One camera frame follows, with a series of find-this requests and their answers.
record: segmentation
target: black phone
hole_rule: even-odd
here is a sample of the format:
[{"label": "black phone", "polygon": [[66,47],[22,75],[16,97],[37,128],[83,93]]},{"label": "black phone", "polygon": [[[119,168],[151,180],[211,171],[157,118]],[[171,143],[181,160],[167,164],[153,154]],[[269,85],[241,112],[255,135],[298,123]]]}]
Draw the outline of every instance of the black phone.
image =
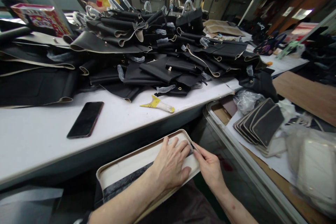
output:
[{"label": "black phone", "polygon": [[86,103],[66,137],[72,139],[91,136],[103,105],[102,101]]}]

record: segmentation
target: wooden board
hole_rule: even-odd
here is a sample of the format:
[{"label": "wooden board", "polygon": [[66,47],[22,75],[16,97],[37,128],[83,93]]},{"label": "wooden board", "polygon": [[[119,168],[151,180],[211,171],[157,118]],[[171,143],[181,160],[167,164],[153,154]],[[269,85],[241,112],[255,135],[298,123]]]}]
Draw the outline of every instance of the wooden board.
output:
[{"label": "wooden board", "polygon": [[273,80],[277,93],[336,127],[336,88],[290,71]]}]

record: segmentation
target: black leather handbag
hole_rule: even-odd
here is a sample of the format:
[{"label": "black leather handbag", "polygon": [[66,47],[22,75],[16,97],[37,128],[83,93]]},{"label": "black leather handbag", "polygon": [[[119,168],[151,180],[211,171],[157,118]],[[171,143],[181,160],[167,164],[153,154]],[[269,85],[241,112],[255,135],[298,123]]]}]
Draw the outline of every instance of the black leather handbag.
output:
[{"label": "black leather handbag", "polygon": [[[186,11],[188,4],[190,4],[190,10]],[[192,1],[187,0],[181,16],[176,19],[176,25],[184,32],[202,35],[204,29],[202,15],[202,8],[194,9]]]}]

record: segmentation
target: forearm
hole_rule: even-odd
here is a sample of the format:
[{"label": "forearm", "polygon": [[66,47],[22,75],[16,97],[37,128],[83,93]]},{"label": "forearm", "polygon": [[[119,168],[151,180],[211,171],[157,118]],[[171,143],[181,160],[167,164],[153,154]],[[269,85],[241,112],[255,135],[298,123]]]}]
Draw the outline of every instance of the forearm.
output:
[{"label": "forearm", "polygon": [[214,194],[231,224],[258,224],[227,188],[216,190]]},{"label": "forearm", "polygon": [[89,224],[133,223],[163,190],[149,168],[126,190],[94,211]]}]

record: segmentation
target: dark clothing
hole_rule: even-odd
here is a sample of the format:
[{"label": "dark clothing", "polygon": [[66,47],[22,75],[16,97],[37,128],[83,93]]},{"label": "dark clothing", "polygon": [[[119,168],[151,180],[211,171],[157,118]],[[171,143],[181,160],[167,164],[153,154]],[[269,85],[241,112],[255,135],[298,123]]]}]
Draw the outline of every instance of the dark clothing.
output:
[{"label": "dark clothing", "polygon": [[190,180],[169,199],[138,223],[182,224],[225,223],[221,221],[204,195]]}]

